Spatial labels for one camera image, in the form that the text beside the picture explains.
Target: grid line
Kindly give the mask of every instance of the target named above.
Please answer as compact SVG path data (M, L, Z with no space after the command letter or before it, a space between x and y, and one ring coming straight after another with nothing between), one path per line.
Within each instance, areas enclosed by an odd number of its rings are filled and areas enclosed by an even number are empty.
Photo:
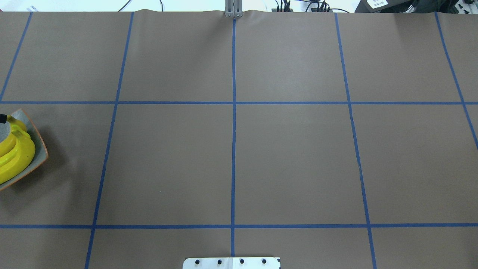
M456 90L458 91L458 95L460 96L461 104L463 106L463 110L465 111L465 116L467 117L468 125L470 126L471 135L473 136L473 140L475 140L475 145L478 149L477 135L475 133L475 129L473 128L473 123L471 122L470 115L468 114L467 105L465 103L465 99L463 98L463 93L461 92L458 79L456 78L455 69L453 68L453 64L451 63L450 55L448 54L448 49L446 48L446 43L445 43L445 39L443 37L443 32L442 32L442 27L440 25L440 19L438 18L438 13L436 11L435 11L435 19L436 19L436 26L438 27L438 32L440 33L440 39L442 41L443 50L445 51L445 56L448 61L448 65L450 66L450 71L453 76L453 80L455 81Z
M236 224L236 19L232 20L232 157L231 157L231 257L235 256Z
M352 105L478 105L477 102L351 101ZM0 101L0 104L348 105L348 101Z
M335 17L335 26L337 28L337 39L338 39L338 48L340 51L340 61L342 62L342 73L344 75L344 84L345 84L345 92L347 95L347 102L348 102L348 113L350 115L350 124L352 127L352 136L354 139L354 147L355 147L355 157L357 159L357 165L358 165L358 174L360 178L360 185L361 185L361 191L362 191L362 200L363 200L363 208L365 211L365 221L367 222L367 232L369 234L369 245L370 245L370 255L372 259L372 266L373 269L377 269L377 261L375 259L375 248L373 246L373 237L372 237L372 228L370 226L370 216L369 216L369 206L367 204L367 194L365 192L365 183L363 180L363 172L362 172L362 163L360 161L360 152L359 152L359 144L357 142L357 133L355 131L355 122L354 122L354 116L353 116L353 111L352 111L352 102L350 100L350 91L348 90L348 80L347 80L347 71L345 68L345 60L344 60L344 51L342 48L342 39L340 38L340 26L338 24L338 16L337 13L334 13Z
M30 15L28 15L27 23L25 24L25 28L22 33L22 37L20 38L20 41L18 42L17 50L15 51L15 54L13 55L13 59L11 61L10 69L8 69L7 77L5 78L5 83L3 83L3 87L0 92L0 101L3 99L3 95L5 94L5 90L7 89L8 81L10 80L11 73L13 71L13 67L15 66L15 62L17 61L18 54L20 53L20 49L23 44L23 40L25 39L25 35L27 34L28 26L30 25L30 21L32 20L33 12L30 12Z
M377 223L377 224L234 224L235 229L338 229L338 228L478 227L478 223ZM0 229L91 229L93 225L0 224ZM231 229L230 224L97 224L95 229Z
M121 71L119 73L119 80L118 80L118 89L116 91L116 101L115 101L115 107L113 109L113 115L111 117L111 125L109 128L109 135L108 135L108 142L106 145L106 152L105 152L105 159L103 161L103 170L101 172L101 179L99 182L99 188L98 188L98 197L96 199L96 205L95 205L95 213L93 215L93 224L91 227L91 234L90 234L90 240L88 244L88 251L87 251L87 257L85 260L85 269L88 269L89 267L89 261L91 257L91 250L93 248L93 241L95 238L95 230L96 230L96 223L98 220L98 211L99 211L99 205L101 202L101 194L103 191L103 183L105 181L105 174L106 174L106 166L108 164L108 157L109 157L109 149L111 147L111 139L113 137L113 130L115 126L115 120L116 120L116 112L118 110L118 101L120 99L120 93L121 93L121 83L123 81L123 72L124 72L124 66L126 64L126 56L128 55L128 45L130 43L130 36L131 36L131 28L133 26L133 18L134 18L134 12L131 12L131 17L130 17L130 25L128 28L128 34L126 36L126 44L124 46L124 54L123 54L123 61L121 63Z

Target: black cable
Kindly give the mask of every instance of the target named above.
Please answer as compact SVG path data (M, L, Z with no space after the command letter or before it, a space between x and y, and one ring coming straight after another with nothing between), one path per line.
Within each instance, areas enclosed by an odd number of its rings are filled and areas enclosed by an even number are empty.
M320 1L302 1L302 2L308 2L308 3L309 3L309 5L307 6L307 8L305 9L304 12L307 12L307 10L309 10L310 5L312 5L313 3L317 3L317 5L318 5L319 3L322 3L322 2L320 2Z
M342 10L342 11L345 11L345 12L347 12L347 13L350 13L350 12L348 12L347 10L343 10L343 9L326 9L326 10L323 10L322 12L326 12L326 11L329 11L329 10Z
M121 10L123 10L124 7L126 7L130 2L131 2L131 0L128 0L128 2L127 2L126 4L124 4L124 6L123 6L122 8L120 8L120 9L118 10L118 12L120 12Z

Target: square plate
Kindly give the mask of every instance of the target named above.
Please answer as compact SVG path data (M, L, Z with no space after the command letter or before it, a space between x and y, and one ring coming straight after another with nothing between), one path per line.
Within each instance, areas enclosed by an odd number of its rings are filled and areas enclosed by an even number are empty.
M40 133L36 129L27 113L23 109L19 109L13 112L11 115L15 119L22 121L27 126L27 132L35 143L35 156L33 156L32 162L27 168L25 168L25 170L16 175L14 178L0 184L0 191L30 174L48 159L48 151L46 150L45 142L43 141ZM4 137L2 135L3 133L10 133L8 130L8 124L0 124L0 137Z

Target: table surface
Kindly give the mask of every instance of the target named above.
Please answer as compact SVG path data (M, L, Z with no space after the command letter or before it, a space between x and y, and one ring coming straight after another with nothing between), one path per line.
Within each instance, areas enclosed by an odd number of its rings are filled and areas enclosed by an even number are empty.
M0 267L478 267L474 15L0 13L49 160Z

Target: yellow banana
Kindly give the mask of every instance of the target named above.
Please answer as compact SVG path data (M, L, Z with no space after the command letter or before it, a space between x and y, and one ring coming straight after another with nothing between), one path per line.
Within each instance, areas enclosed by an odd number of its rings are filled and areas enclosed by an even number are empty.
M13 150L15 144L17 143L17 138L11 134L13 125L19 126L25 132L27 131L25 124L22 121L15 119L11 115L7 117L7 121L10 123L10 134L7 136L7 138L5 138L5 140L0 142L0 157Z
M12 179L25 170L35 155L35 144L30 139L30 136L21 128L13 128L14 130L11 133L17 139L16 144L18 146L15 145L17 149L15 156L0 167L0 184Z
M6 165L8 162L10 162L11 160L13 160L13 158L17 155L19 149L20 149L20 144L17 143L17 137L15 135L13 135L12 133L10 133L13 138L15 139L15 147L9 151L7 154L3 155L2 157L0 157L0 169L2 169L2 167L4 165Z

